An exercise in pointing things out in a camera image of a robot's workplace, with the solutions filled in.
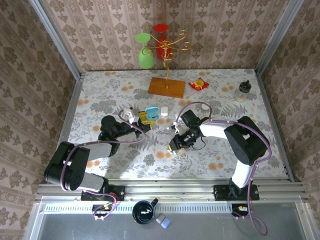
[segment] wooden base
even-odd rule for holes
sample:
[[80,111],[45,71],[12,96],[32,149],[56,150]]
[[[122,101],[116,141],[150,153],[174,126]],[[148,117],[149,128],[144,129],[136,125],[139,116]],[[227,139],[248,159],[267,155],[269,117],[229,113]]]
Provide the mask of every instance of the wooden base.
[[185,81],[168,79],[168,88],[166,88],[166,79],[153,77],[151,79],[148,94],[182,99],[184,97],[185,86]]

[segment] small cube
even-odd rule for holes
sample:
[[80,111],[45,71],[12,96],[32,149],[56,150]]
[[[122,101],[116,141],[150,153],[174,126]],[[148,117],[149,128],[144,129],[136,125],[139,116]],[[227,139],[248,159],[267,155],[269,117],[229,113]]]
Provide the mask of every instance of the small cube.
[[166,117],[169,115],[169,108],[167,106],[161,107],[161,116]]
[[159,216],[156,218],[156,222],[161,224],[165,220],[166,216],[163,213],[160,213]]
[[167,229],[170,225],[171,221],[169,218],[165,218],[162,223],[161,223],[161,227],[163,227],[164,229]]

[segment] gray floor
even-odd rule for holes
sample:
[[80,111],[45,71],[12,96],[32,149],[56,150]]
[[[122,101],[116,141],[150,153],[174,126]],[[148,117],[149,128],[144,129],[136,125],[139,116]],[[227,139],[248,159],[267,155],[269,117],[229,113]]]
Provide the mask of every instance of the gray floor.
[[268,236],[255,232],[249,219],[235,220],[229,214],[167,214],[168,229],[156,221],[134,222],[131,214],[113,214],[104,221],[91,215],[47,214],[39,240],[304,240],[294,204],[256,204],[254,215],[268,226]]

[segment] snack bag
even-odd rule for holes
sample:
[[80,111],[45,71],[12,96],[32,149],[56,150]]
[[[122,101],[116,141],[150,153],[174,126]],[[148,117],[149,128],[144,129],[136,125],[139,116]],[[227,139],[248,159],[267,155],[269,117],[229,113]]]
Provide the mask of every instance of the snack bag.
[[201,77],[199,77],[196,81],[189,82],[189,84],[193,89],[197,91],[205,89],[209,86],[209,83],[203,81]]

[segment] floral tablecloth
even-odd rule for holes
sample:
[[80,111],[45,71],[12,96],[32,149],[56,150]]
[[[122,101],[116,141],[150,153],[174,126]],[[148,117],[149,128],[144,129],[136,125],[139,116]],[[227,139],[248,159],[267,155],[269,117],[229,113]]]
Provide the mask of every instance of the floral tablecloth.
[[[152,77],[165,77],[164,70],[96,71],[87,72],[75,111],[69,142],[85,143],[98,139],[101,119],[113,115],[120,121],[118,112],[127,107],[140,111],[151,105],[169,107],[169,116],[156,121],[140,144],[121,144],[110,158],[90,161],[86,171],[108,178],[229,178],[237,158],[228,141],[216,137],[204,138],[206,146],[168,153],[168,145],[175,135],[172,126],[175,114],[189,102],[205,101],[213,108],[212,117],[219,120],[237,120],[249,116],[270,141],[272,158],[257,169],[257,177],[287,178],[281,156],[275,142],[268,114],[253,69],[171,70],[169,78],[191,82],[201,77],[209,83],[202,91],[185,85],[183,99],[148,94]],[[235,101],[236,88],[249,80],[252,89],[245,102]],[[189,107],[202,119],[208,116],[200,104]],[[135,135],[120,137],[121,141],[133,141]],[[203,143],[198,140],[195,149]]]

